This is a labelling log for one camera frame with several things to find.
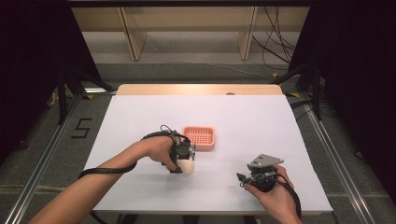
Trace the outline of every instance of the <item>white table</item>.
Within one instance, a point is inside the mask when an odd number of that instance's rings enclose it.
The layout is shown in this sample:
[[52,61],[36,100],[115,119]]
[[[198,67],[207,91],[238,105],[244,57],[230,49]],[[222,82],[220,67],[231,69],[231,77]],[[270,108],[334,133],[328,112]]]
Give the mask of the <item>white table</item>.
[[142,159],[97,204],[96,211],[133,214],[258,215],[263,208],[240,188],[236,173],[259,154],[283,159],[304,213],[332,208],[313,170],[284,95],[116,95],[86,169],[96,167],[162,124],[212,126],[215,148],[197,152],[192,175],[169,174]]

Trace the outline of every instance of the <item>electrical cable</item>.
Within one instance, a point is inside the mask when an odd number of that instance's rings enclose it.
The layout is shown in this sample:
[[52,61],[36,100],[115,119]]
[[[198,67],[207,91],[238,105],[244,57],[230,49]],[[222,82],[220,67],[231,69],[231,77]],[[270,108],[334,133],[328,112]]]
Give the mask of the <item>electrical cable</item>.
[[300,202],[300,198],[298,197],[296,191],[291,187],[289,181],[286,179],[285,176],[277,174],[278,176],[282,177],[285,182],[282,182],[280,180],[277,179],[273,179],[270,178],[268,176],[266,176],[265,174],[256,174],[256,175],[252,175],[251,177],[245,178],[244,180],[241,181],[241,183],[239,184],[242,188],[248,184],[250,184],[251,182],[255,181],[257,177],[262,176],[264,179],[266,180],[270,180],[270,181],[274,181],[277,184],[279,184],[280,186],[284,187],[288,193],[291,195],[292,199],[294,200],[294,204],[296,206],[296,213],[298,218],[301,220],[302,217],[302,210],[301,210],[301,202]]
[[306,103],[312,103],[312,100],[304,100],[304,101],[292,103],[292,104],[290,104],[290,107],[291,107],[291,109],[294,109],[295,107],[297,107],[299,105],[305,105]]
[[[137,165],[137,161],[125,168],[91,168],[88,170],[84,170],[83,172],[81,172],[81,174],[79,174],[78,179],[81,179],[83,176],[85,175],[99,175],[99,174],[125,174],[128,173],[130,171],[132,171]],[[96,213],[94,211],[90,212],[91,217],[93,217],[93,219],[95,219],[97,222],[101,223],[101,224],[106,224],[105,221],[103,221],[99,216],[96,215]]]
[[308,112],[310,112],[310,111],[312,111],[312,110],[313,110],[313,109],[309,109],[309,110],[305,111],[302,115],[300,115],[300,117],[298,117],[298,118],[296,119],[296,121],[299,120],[302,116],[304,116],[305,114],[307,114]]
[[[266,34],[268,35],[268,38],[267,38],[267,41],[265,42],[265,45],[264,45],[264,46],[266,47],[266,45],[268,44],[268,42],[269,42],[270,39],[273,40],[276,44],[278,44],[279,46],[282,47],[282,49],[283,49],[283,51],[284,51],[284,53],[285,53],[285,55],[286,55],[286,57],[287,57],[287,60],[286,60],[286,61],[287,61],[288,63],[290,63],[291,55],[290,55],[288,49],[294,49],[295,47],[294,47],[290,42],[288,42],[288,41],[282,36],[282,34],[280,33],[280,25],[279,25],[279,18],[278,18],[278,15],[279,15],[279,7],[276,7],[276,19],[275,19],[275,21],[273,21],[273,20],[271,19],[271,17],[270,17],[270,15],[269,15],[268,10],[267,10],[266,7],[264,7],[264,10],[265,10],[265,13],[266,13],[266,15],[267,15],[267,17],[268,17],[268,20],[270,21],[271,26],[272,26],[271,33],[268,34],[268,32],[266,32]],[[272,33],[276,33],[276,35],[277,35],[277,37],[278,37],[280,43],[276,42],[276,41],[272,38]]]
[[[148,40],[147,40],[147,43],[148,43],[155,51],[157,51],[157,53],[162,54],[162,52],[159,51],[157,48],[155,48],[154,45],[152,45]],[[189,62],[182,62],[182,61],[170,61],[170,60],[167,60],[167,59],[163,59],[163,60],[166,61],[166,62],[168,62],[168,63],[189,63]],[[240,73],[244,73],[244,74],[249,74],[249,75],[255,75],[255,76],[263,77],[263,78],[269,79],[269,80],[274,80],[274,78],[266,77],[265,75],[262,75],[262,74],[260,74],[260,73],[243,71],[243,70],[240,70],[240,69],[233,68],[233,67],[231,67],[231,66],[213,64],[213,63],[203,63],[203,64],[209,65],[209,66],[213,66],[213,67],[227,68],[227,69],[234,70],[234,71],[236,71],[236,72],[240,72]]]
[[267,47],[265,47],[262,43],[260,43],[256,37],[253,35],[252,38],[265,50],[269,51],[270,53],[274,54],[278,59],[282,60],[285,63],[289,63],[286,59],[282,58],[279,54],[275,53],[274,51],[268,49]]

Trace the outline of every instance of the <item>black strap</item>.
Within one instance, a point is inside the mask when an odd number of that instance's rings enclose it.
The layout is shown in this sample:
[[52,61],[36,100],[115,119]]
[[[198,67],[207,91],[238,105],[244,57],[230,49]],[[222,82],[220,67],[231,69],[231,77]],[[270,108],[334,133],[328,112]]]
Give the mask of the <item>black strap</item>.
[[302,211],[301,211],[300,198],[298,197],[296,191],[291,187],[290,183],[289,183],[288,180],[285,178],[285,176],[283,176],[283,175],[280,175],[280,176],[283,177],[283,179],[286,181],[286,183],[285,183],[285,182],[282,182],[282,181],[279,181],[279,180],[277,180],[277,179],[272,179],[272,180],[275,181],[277,184],[283,186],[283,187],[290,193],[290,195],[291,195],[291,197],[293,198],[294,203],[295,203],[295,205],[296,205],[297,216],[298,216],[298,218],[301,220]]
[[137,165],[137,161],[125,168],[91,168],[85,170],[79,174],[78,179],[82,178],[84,175],[91,175],[91,174],[125,174],[132,171]]

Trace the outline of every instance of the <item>finger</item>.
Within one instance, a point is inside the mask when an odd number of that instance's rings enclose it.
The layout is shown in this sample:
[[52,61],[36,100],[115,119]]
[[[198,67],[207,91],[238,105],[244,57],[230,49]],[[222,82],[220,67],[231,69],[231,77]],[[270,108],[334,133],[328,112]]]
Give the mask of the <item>finger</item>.
[[264,194],[257,188],[251,185],[246,185],[245,189],[254,195],[257,199],[263,199]]
[[279,175],[277,179],[284,183],[288,182],[290,184],[290,186],[294,189],[294,185],[293,185],[293,183],[291,183],[285,167],[278,165],[278,164],[274,165],[274,167],[276,168],[277,173],[282,175],[282,176]]
[[166,168],[171,171],[175,171],[177,168],[170,158],[169,160],[163,161],[163,164],[165,164]]

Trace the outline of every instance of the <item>black cord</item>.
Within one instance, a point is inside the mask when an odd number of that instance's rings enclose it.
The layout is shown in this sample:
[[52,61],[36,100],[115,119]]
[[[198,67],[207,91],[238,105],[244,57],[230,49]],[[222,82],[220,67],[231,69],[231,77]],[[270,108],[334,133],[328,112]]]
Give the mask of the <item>black cord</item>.
[[291,107],[291,109],[294,109],[297,106],[305,105],[307,103],[312,103],[312,100],[303,100],[303,101],[299,101],[299,102],[296,102],[296,103],[292,103],[292,104],[290,104],[290,107]]
[[285,63],[289,63],[286,59],[282,58],[279,54],[271,51],[270,49],[268,49],[267,47],[265,47],[262,43],[260,43],[256,37],[253,35],[252,38],[265,50],[270,51],[270,53],[274,54],[278,59],[282,60]]
[[304,116],[305,114],[307,114],[308,112],[310,112],[310,111],[312,111],[312,110],[313,110],[313,109],[309,109],[309,110],[305,111],[302,115],[300,115],[300,117],[298,117],[298,118],[296,119],[296,121],[299,120],[302,116]]
[[297,213],[297,216],[298,216],[298,218],[301,220],[301,216],[302,216],[301,213],[302,213],[302,212],[301,212],[300,198],[298,197],[296,191],[291,187],[290,183],[289,183],[288,180],[285,178],[285,176],[280,175],[280,174],[277,174],[277,175],[278,175],[278,176],[281,176],[281,177],[286,181],[286,183],[285,183],[285,182],[282,182],[282,181],[280,181],[280,180],[277,180],[277,179],[273,179],[273,178],[268,178],[268,177],[265,177],[265,178],[268,179],[268,180],[271,180],[271,181],[275,181],[277,184],[283,186],[283,187],[290,193],[290,195],[291,195],[291,197],[293,198],[294,203],[295,203],[295,205],[296,205],[296,213]]
[[[81,179],[85,175],[93,175],[93,174],[125,174],[132,171],[136,167],[136,165],[137,165],[137,161],[134,164],[125,168],[91,168],[81,172],[81,174],[79,174],[78,176],[78,179]],[[106,222],[103,221],[101,218],[99,218],[99,216],[97,216],[95,212],[91,211],[90,215],[97,222],[101,224],[106,224]]]
[[[291,54],[289,53],[288,49],[294,50],[295,47],[282,36],[282,34],[280,32],[280,24],[279,24],[279,7],[275,7],[275,9],[276,9],[276,19],[275,19],[275,21],[273,21],[268,13],[267,7],[264,7],[265,13],[266,13],[268,20],[270,21],[271,26],[272,26],[272,31],[270,34],[268,34],[268,32],[265,32],[268,35],[268,39],[264,46],[266,47],[268,41],[271,39],[272,41],[274,41],[274,43],[276,43],[282,47],[283,52],[286,55],[287,62],[290,63]],[[278,43],[277,41],[275,41],[272,38],[272,33],[276,33],[277,37],[279,38],[280,43]]]

